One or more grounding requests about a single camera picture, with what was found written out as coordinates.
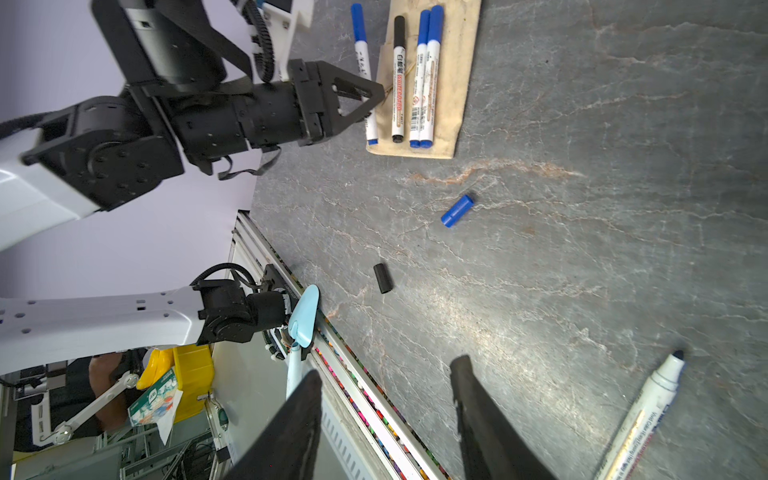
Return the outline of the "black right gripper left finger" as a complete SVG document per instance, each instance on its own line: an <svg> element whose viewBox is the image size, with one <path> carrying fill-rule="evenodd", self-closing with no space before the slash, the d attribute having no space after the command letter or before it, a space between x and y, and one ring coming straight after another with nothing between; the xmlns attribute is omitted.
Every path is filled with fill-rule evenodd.
<svg viewBox="0 0 768 480"><path fill-rule="evenodd" d="M228 471L230 480L311 479L321 437L322 380L307 374L262 434Z"/></svg>

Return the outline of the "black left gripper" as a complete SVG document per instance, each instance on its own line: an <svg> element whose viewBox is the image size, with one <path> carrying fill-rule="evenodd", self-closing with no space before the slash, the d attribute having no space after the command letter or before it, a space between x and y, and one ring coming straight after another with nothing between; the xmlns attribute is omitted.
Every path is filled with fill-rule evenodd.
<svg viewBox="0 0 768 480"><path fill-rule="evenodd" d="M288 63L287 82L213 93L173 107L173 132L189 159L219 159L253 148L321 143L363 122L384 87L325 61ZM338 98L368 99L341 112Z"/></svg>

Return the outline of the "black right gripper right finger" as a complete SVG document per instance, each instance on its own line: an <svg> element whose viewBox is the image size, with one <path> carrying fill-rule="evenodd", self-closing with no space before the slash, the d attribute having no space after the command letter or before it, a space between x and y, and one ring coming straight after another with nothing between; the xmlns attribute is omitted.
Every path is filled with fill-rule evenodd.
<svg viewBox="0 0 768 480"><path fill-rule="evenodd" d="M552 479L474 374L469 356L452 360L450 380L467 479Z"/></svg>

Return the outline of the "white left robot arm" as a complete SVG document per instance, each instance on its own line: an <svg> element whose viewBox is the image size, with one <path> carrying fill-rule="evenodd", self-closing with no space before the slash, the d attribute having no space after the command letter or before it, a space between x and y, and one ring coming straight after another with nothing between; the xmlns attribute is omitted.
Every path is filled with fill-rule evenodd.
<svg viewBox="0 0 768 480"><path fill-rule="evenodd" d="M324 61L255 66L199 1L94 1L121 91L1 125L1 371L153 345L244 341L267 322L231 282L171 286L159 260L197 254L213 221L161 193L228 158L323 143L385 97Z"/></svg>

